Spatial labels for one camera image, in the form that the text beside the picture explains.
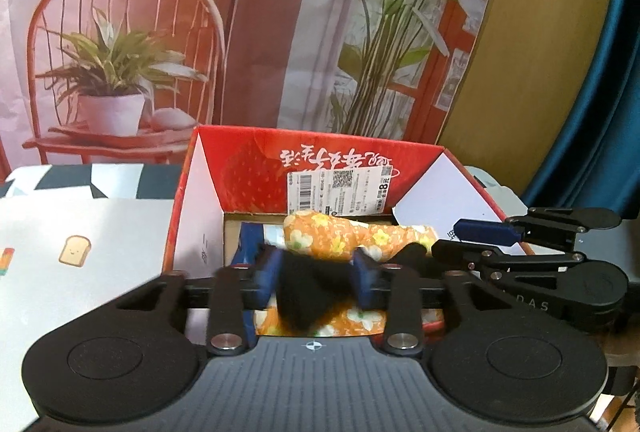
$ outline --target toast sticker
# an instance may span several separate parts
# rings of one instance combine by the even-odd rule
[[[12,248],[5,248],[0,255],[0,277],[3,276],[7,269],[9,269],[9,263],[14,258],[15,250]]]
[[[82,235],[67,237],[65,247],[58,259],[62,264],[82,268],[84,260],[91,250],[91,241]]]

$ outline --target teal curtain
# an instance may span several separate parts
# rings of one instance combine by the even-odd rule
[[[574,107],[522,199],[538,207],[640,207],[640,0],[610,0]]]

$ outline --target black and white geometric pattern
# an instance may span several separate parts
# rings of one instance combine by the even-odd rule
[[[0,184],[0,198],[173,199],[181,169],[180,165],[142,163],[20,167]]]

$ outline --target printed backdrop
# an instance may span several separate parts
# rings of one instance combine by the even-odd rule
[[[488,0],[0,0],[0,176],[180,163],[197,123],[434,143]]]

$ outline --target metal screw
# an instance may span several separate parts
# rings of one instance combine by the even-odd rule
[[[242,338],[233,333],[220,333],[211,339],[211,345],[221,351],[233,351],[242,345]]]
[[[418,338],[409,333],[396,333],[387,338],[386,343],[394,349],[413,349],[418,345]]]

